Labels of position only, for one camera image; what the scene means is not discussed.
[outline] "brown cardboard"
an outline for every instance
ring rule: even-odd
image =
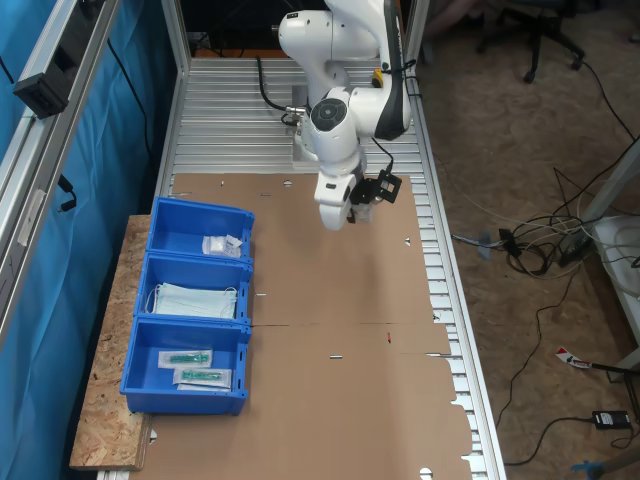
[[[293,182],[285,186],[284,181]],[[132,480],[470,478],[409,179],[374,222],[324,228],[313,175],[177,175],[174,195],[255,212],[249,399],[228,416],[153,419]]]
[[[461,456],[471,432],[450,403],[447,361],[402,353],[424,347],[395,331],[389,344],[386,328],[254,328],[242,413],[154,417],[158,438],[131,479],[396,480],[423,467],[438,480],[470,478]]]
[[[420,231],[409,178],[374,221],[327,230],[313,199],[315,175],[177,175],[184,200],[256,214],[252,255],[254,325],[418,323],[433,326]],[[448,353],[445,329],[429,336]]]

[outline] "face mask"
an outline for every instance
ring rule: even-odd
[[[151,295],[154,295],[151,313],[227,319],[234,317],[238,298],[235,288],[196,290],[163,283],[149,293],[145,304],[147,313]]]

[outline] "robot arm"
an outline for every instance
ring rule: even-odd
[[[393,140],[409,127],[400,20],[395,0],[325,0],[330,12],[296,12],[280,26],[283,50],[304,69],[309,106],[302,137],[319,163],[315,200],[325,226],[370,217],[371,205],[393,203],[400,179],[387,168],[366,178],[362,137]],[[382,88],[350,88],[335,61],[373,58],[379,49]]]

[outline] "blue plastic bin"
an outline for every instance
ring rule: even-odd
[[[134,319],[120,393],[132,412],[238,415],[249,392],[245,367],[251,328],[190,317]],[[230,392],[178,390],[173,369],[158,368],[161,350],[212,349],[212,368],[234,371]]]
[[[249,247],[254,219],[253,213],[240,208],[156,197],[147,251],[252,263]],[[226,235],[242,240],[239,258],[202,253],[203,237]]]
[[[217,320],[249,325],[249,281],[252,273],[253,268],[248,263],[147,252],[140,274],[134,315],[149,313],[145,311],[147,299],[148,308],[152,310],[152,291],[162,283],[203,290],[225,290],[233,287],[238,291],[234,318]],[[154,313],[149,313],[149,316],[169,319],[175,317]]]

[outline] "blue curtain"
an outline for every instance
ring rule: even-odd
[[[0,0],[0,57],[14,81],[31,55],[56,0]],[[13,85],[0,71],[0,162],[24,111]]]
[[[2,3],[0,8],[9,3],[22,11],[29,2]],[[16,18],[4,16],[1,22],[24,28]],[[176,78],[159,0],[123,0],[110,38],[147,112],[150,143],[159,151]],[[17,57],[10,58],[7,66],[16,63]],[[83,395],[80,384],[101,290],[120,251],[128,217],[138,211],[145,178],[149,180],[143,125],[107,48],[64,169],[78,205],[58,213],[56,207],[69,198],[56,189],[0,351],[2,480],[58,478],[68,463],[65,436],[68,426],[71,436],[75,432],[69,421],[76,397]]]

